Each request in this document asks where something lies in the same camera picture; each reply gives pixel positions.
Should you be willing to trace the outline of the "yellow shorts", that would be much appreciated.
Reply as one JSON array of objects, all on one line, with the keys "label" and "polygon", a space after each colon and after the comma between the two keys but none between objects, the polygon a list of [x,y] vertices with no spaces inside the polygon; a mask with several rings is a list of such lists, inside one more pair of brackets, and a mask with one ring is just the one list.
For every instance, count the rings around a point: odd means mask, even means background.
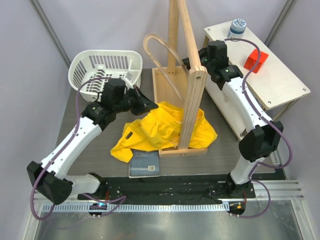
[{"label": "yellow shorts", "polygon": [[[114,158],[129,163],[133,150],[152,152],[178,147],[183,109],[166,101],[157,105],[158,108],[151,110],[142,119],[124,125],[121,138],[110,150]],[[207,148],[217,137],[218,134],[207,121],[205,112],[199,109],[188,146],[196,149]]]}]

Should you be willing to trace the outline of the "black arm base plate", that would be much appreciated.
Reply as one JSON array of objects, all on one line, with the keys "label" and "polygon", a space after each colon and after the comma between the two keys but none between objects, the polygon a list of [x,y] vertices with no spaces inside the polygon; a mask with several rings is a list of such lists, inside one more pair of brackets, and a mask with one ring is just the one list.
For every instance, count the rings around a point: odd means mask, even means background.
[{"label": "black arm base plate", "polygon": [[125,204],[186,205],[207,204],[224,199],[254,199],[253,184],[231,187],[226,175],[169,175],[159,177],[103,177],[102,186],[90,196],[115,200],[126,196]]}]

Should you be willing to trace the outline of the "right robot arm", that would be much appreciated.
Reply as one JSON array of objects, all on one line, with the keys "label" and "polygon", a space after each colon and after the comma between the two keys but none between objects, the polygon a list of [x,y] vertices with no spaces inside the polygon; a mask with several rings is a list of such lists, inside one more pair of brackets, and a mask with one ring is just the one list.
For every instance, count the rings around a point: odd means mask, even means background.
[{"label": "right robot arm", "polygon": [[239,141],[239,160],[227,175],[225,191],[230,197],[241,198],[250,189],[249,177],[256,166],[273,153],[279,145],[280,133],[284,130],[280,121],[274,122],[260,107],[243,82],[244,76],[236,65],[231,65],[227,45],[223,40],[210,41],[199,52],[201,64],[206,67],[206,88],[213,100],[227,100],[229,113],[235,113],[244,124],[246,135]]}]

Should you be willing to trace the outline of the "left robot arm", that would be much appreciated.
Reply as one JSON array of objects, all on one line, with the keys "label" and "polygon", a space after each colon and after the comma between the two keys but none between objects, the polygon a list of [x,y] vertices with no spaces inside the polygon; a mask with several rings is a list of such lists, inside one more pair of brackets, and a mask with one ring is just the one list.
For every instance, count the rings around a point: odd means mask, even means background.
[{"label": "left robot arm", "polygon": [[97,99],[78,115],[77,122],[65,139],[40,163],[32,161],[27,173],[33,190],[37,190],[55,205],[69,196],[88,194],[97,200],[107,192],[103,178],[95,173],[67,175],[74,161],[87,145],[112,123],[118,113],[130,111],[139,116],[158,108],[140,89],[128,80],[109,78]]}]

